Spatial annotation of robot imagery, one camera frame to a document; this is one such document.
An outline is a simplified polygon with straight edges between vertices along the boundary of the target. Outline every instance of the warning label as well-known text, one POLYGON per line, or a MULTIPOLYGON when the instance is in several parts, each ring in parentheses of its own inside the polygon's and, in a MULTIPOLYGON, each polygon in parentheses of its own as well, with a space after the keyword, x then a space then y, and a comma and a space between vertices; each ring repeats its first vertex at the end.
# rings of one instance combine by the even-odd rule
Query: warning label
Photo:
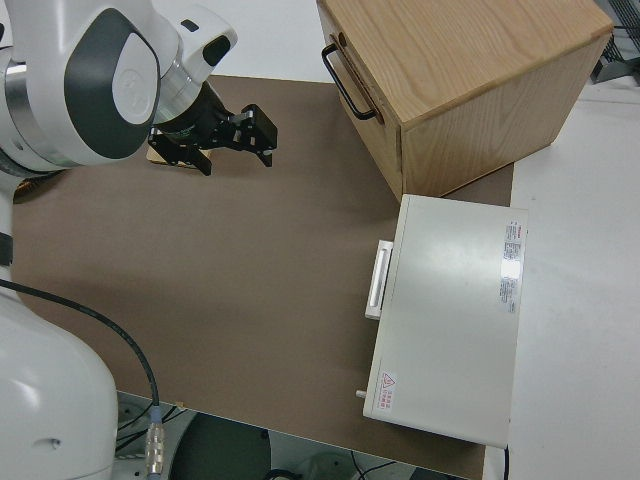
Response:
POLYGON ((376 408, 390 412, 393 408, 393 396, 398 379, 395 373, 382 372, 380 375, 380 385, 378 388, 378 398, 376 408))

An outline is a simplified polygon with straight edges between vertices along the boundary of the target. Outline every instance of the white table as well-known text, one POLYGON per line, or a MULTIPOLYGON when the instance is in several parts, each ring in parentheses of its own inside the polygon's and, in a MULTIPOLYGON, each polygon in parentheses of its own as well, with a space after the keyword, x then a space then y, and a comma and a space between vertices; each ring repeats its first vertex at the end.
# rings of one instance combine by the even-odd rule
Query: white table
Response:
MULTIPOLYGON (((517 162, 529 210, 511 478, 640 478, 640 88, 587 86, 517 162)), ((484 478, 502 478, 491 450, 484 478)))

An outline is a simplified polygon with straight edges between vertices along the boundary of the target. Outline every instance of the drawer pull handle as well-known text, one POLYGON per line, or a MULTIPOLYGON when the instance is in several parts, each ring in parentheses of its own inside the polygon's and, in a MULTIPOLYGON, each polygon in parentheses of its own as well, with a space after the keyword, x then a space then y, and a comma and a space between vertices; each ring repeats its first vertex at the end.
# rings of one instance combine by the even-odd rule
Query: drawer pull handle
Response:
POLYGON ((353 100, 349 96, 349 93, 344 88, 344 85, 338 78, 338 74, 333 69, 331 62, 329 62, 329 59, 327 58, 330 54, 336 51, 338 51, 338 46, 335 43, 332 43, 331 45, 327 45, 326 47, 324 47, 322 49, 322 62, 324 63, 324 66, 327 67, 327 70, 329 71, 329 75, 331 75, 331 78, 333 78, 333 81, 336 83, 336 86, 338 87, 338 91, 344 98, 345 102, 347 102, 347 105, 349 105, 349 108, 351 109, 351 111, 353 112, 353 115, 357 119, 369 120, 370 118, 375 117, 376 111, 374 109, 371 109, 367 112, 361 112, 360 110, 358 110, 358 107, 356 107, 355 103, 353 103, 353 100))

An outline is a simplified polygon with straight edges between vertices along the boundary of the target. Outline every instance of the wood grain surface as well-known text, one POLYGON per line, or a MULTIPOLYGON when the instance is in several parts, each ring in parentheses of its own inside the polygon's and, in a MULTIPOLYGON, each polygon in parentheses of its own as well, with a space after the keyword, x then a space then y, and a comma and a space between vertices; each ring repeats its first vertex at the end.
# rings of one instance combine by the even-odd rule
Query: wood grain surface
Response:
POLYGON ((445 195, 553 142, 608 38, 403 131, 404 193, 445 195))
POLYGON ((402 124, 611 31, 592 0, 318 0, 402 124))

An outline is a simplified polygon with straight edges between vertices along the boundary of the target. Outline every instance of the cable connector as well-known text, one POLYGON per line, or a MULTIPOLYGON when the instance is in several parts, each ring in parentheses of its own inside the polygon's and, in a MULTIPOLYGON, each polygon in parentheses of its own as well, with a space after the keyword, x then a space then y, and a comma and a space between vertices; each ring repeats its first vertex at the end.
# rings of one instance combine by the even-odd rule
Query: cable connector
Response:
POLYGON ((151 408, 151 424, 147 430, 147 445, 145 449, 147 478, 159 480, 164 464, 164 426, 160 407, 151 408))

